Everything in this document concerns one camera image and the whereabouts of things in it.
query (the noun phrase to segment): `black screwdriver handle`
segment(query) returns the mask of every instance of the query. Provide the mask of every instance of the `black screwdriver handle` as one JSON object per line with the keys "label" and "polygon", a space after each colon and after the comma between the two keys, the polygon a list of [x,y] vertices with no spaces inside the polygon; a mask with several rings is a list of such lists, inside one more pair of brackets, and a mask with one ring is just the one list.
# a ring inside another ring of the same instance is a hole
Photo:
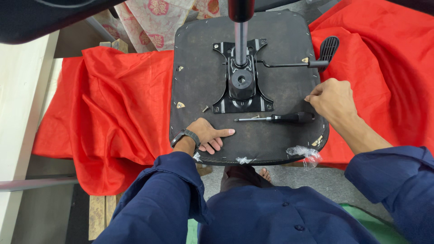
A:
{"label": "black screwdriver handle", "polygon": [[278,114],[271,115],[271,122],[273,123],[290,122],[290,123],[304,124],[304,123],[312,123],[314,121],[315,121],[315,115],[309,112],[298,112],[294,114],[284,114],[284,115],[278,115]]}

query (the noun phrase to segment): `shirt button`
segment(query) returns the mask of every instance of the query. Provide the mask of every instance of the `shirt button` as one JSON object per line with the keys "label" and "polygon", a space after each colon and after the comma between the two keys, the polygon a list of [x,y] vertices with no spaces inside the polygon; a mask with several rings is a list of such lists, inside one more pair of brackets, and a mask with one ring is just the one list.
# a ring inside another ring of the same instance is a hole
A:
{"label": "shirt button", "polygon": [[298,231],[304,231],[304,226],[299,225],[299,224],[294,225],[294,228]]}

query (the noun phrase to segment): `foot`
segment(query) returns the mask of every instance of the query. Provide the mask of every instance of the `foot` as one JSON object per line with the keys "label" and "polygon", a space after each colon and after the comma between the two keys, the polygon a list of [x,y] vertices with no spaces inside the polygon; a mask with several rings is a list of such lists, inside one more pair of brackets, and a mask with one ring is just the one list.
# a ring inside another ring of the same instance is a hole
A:
{"label": "foot", "polygon": [[271,182],[270,171],[268,171],[266,168],[261,169],[259,175]]}

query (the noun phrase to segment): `screwdriver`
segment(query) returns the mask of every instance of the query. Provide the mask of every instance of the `screwdriver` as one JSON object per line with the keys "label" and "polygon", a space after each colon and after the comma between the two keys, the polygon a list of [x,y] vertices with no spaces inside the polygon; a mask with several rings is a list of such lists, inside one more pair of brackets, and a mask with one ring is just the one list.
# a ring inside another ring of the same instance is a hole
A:
{"label": "screwdriver", "polygon": [[235,121],[257,121],[257,120],[271,121],[273,123],[290,122],[290,123],[305,124],[305,123],[314,122],[315,115],[309,112],[298,112],[294,114],[284,114],[284,115],[272,114],[271,117],[266,117],[266,118],[235,119]]}

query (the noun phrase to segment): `green mat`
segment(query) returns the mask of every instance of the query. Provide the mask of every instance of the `green mat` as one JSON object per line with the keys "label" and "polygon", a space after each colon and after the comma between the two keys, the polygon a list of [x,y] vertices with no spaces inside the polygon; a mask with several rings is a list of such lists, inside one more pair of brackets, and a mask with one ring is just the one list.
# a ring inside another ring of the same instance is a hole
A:
{"label": "green mat", "polygon": [[[358,207],[340,204],[351,216],[357,219],[381,244],[409,243],[395,229],[395,227]],[[197,221],[188,220],[187,244],[197,244]]]}

